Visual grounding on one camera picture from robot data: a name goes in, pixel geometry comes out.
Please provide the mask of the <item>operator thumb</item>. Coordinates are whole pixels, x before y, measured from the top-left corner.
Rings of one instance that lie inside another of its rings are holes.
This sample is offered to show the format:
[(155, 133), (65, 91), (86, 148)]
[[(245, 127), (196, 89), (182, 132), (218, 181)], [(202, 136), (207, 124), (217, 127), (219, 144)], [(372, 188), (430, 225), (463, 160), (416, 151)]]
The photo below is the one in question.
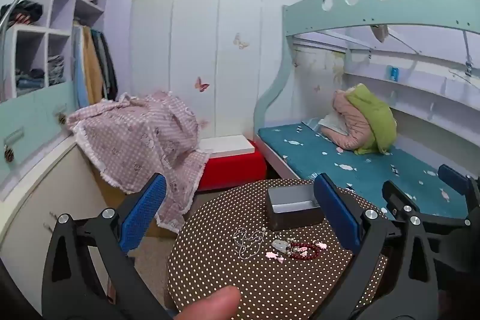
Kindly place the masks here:
[(236, 315), (240, 302), (240, 291), (234, 286), (227, 286), (186, 306), (174, 319), (229, 320)]

